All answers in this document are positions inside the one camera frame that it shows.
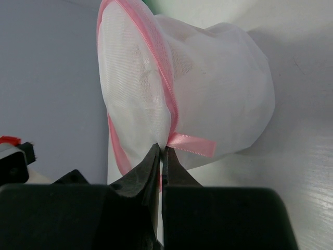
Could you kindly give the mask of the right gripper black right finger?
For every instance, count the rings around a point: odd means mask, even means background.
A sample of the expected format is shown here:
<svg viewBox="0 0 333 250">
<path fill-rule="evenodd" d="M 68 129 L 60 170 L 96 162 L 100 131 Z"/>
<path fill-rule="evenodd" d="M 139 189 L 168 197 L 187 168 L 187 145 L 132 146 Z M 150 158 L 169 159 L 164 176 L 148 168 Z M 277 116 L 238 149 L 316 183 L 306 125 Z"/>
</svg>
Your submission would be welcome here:
<svg viewBox="0 0 333 250">
<path fill-rule="evenodd" d="M 166 148 L 162 171 L 165 249 L 297 249 L 280 196 L 261 187 L 204 187 Z"/>
</svg>

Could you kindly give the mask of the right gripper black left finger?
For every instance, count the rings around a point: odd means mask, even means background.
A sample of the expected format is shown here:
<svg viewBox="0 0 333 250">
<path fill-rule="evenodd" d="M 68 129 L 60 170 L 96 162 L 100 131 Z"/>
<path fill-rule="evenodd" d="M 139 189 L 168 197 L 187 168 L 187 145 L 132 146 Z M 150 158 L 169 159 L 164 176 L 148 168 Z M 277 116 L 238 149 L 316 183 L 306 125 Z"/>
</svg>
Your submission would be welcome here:
<svg viewBox="0 0 333 250">
<path fill-rule="evenodd" d="M 1 187 L 1 249 L 159 249 L 160 147 L 110 185 Z"/>
</svg>

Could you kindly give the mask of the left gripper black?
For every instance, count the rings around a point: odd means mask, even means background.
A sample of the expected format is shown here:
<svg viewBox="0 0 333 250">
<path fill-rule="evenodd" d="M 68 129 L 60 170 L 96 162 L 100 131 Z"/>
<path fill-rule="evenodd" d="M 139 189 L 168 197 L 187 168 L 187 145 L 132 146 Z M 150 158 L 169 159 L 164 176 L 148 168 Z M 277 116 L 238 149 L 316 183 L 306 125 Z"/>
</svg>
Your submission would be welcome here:
<svg viewBox="0 0 333 250">
<path fill-rule="evenodd" d="M 77 170 L 74 169 L 58 180 L 56 180 L 53 184 L 64 184 L 64 185 L 72 185 L 72 184 L 89 184 L 89 182 L 85 179 L 85 177 Z"/>
</svg>

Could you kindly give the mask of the white mesh laundry bag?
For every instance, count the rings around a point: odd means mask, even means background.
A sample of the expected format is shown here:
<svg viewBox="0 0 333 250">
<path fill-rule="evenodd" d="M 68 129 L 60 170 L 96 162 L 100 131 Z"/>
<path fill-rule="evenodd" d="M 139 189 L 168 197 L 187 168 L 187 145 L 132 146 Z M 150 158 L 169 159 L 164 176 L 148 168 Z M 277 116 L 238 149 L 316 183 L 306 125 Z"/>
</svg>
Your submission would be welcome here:
<svg viewBox="0 0 333 250">
<path fill-rule="evenodd" d="M 201 29 L 142 1 L 102 1 L 97 55 L 110 174 L 127 174 L 153 144 L 185 169 L 212 163 L 250 147 L 274 112 L 267 58 L 230 23 Z"/>
</svg>

